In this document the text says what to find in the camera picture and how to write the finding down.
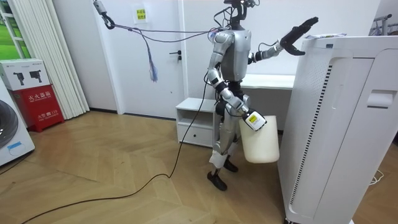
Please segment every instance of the white curtain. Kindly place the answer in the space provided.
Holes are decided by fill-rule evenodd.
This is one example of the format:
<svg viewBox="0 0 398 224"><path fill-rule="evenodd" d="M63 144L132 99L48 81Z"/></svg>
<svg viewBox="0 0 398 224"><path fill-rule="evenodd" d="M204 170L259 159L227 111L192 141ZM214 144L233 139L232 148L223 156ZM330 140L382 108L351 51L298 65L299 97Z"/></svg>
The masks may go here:
<svg viewBox="0 0 398 224"><path fill-rule="evenodd" d="M52 0L8 2L30 55L44 61L64 118L70 119L88 111Z"/></svg>

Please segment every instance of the washing machine door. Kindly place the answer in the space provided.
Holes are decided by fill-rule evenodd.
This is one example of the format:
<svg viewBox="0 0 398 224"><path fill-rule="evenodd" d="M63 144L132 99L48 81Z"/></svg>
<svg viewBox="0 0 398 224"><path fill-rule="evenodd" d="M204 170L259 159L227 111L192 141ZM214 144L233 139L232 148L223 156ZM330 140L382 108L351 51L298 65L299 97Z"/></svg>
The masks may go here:
<svg viewBox="0 0 398 224"><path fill-rule="evenodd" d="M18 130L17 113L0 100L0 149L14 137Z"/></svg>

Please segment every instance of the robot leg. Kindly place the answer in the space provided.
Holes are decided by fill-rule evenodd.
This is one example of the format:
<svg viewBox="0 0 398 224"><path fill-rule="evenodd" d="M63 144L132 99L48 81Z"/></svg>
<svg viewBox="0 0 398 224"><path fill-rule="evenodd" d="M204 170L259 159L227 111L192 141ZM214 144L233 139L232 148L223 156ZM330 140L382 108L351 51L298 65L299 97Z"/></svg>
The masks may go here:
<svg viewBox="0 0 398 224"><path fill-rule="evenodd" d="M243 96L243 102L246 106L250 106L250 97L247 95ZM228 157L226 158L226 161L224 163L224 168L231 171L231 172L237 172L239 169L232 164L229 159L231 158L231 156L234 155L235 150L238 148L238 142L241 139L241 129L239 127L239 123L237 121L236 125L235 125L235 137L234 140L231 144L231 146L228 149Z"/></svg>
<svg viewBox="0 0 398 224"><path fill-rule="evenodd" d="M222 191L225 191L228 187L219 177L219 173L228 159L228 149L231 148L235 140L237 123L238 120L235 117L229 115L224 117L224 122L220 124L220 139L214 144L213 155L209 161L214 165L215 169L207 174L207 178L215 187Z"/></svg>

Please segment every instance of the white plastic jug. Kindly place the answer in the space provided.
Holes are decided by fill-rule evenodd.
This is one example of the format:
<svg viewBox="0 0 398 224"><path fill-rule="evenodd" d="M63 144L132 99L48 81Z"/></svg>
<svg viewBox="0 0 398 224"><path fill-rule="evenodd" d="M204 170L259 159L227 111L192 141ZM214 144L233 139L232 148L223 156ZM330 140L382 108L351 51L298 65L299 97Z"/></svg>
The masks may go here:
<svg viewBox="0 0 398 224"><path fill-rule="evenodd" d="M267 123L258 131L239 121L244 156L252 163L276 162L279 159L279 142L276 116L265 116Z"/></svg>

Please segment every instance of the wooden floor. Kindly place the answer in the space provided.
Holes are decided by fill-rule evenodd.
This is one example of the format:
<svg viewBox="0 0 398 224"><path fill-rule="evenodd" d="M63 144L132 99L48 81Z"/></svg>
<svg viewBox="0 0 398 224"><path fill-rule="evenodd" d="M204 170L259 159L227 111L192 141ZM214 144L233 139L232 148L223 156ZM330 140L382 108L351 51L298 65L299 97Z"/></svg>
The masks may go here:
<svg viewBox="0 0 398 224"><path fill-rule="evenodd" d="M173 121L99 112L31 135L35 152L0 175L1 224L131 193L153 175L170 173L179 146ZM229 189L220 192L206 179L210 155L208 148L185 144L172 180L159 177L135 196L63 208L29 223L282 223L276 164L250 164L239 151L232 161L240 170L221 172ZM381 170L386 176L369 188L356 224L397 223L398 148L390 148Z"/></svg>

